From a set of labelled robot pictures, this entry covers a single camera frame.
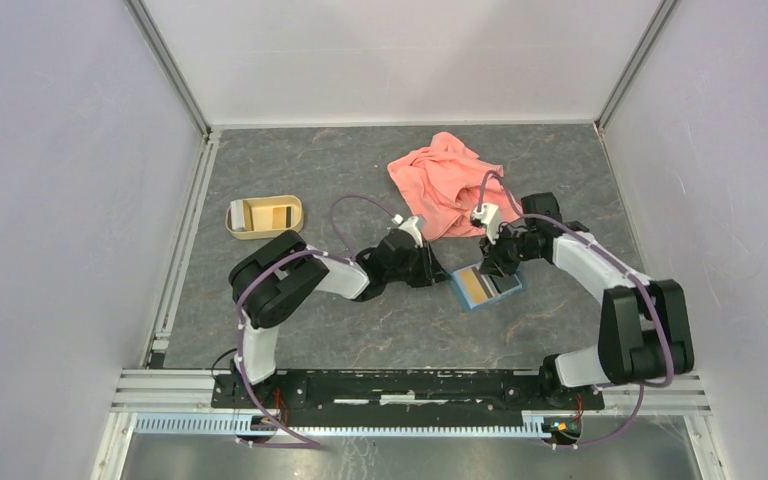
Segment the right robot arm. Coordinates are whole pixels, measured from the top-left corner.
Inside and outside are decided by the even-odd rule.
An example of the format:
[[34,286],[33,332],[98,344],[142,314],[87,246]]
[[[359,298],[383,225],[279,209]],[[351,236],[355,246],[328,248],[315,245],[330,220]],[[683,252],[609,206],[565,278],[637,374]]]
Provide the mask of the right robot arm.
[[569,274],[598,302],[595,345],[550,355],[540,368],[537,392],[551,408],[572,401],[579,387],[670,384],[695,364],[684,290],[674,280],[653,280],[602,246],[577,221],[564,221],[551,193],[520,201],[522,224],[502,218],[499,206],[483,203],[470,215],[485,231],[480,272],[514,275],[520,265],[542,259]]

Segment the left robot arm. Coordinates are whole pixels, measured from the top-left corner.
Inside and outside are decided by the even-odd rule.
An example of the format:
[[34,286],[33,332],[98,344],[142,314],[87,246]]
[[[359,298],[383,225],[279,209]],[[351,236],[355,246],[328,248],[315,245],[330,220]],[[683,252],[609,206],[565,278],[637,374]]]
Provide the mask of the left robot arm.
[[451,274],[419,231],[390,230],[353,259],[332,255],[285,231],[236,264],[228,275],[239,315],[235,392],[250,407],[274,394],[279,326],[315,292],[355,302],[380,296],[391,283],[425,288]]

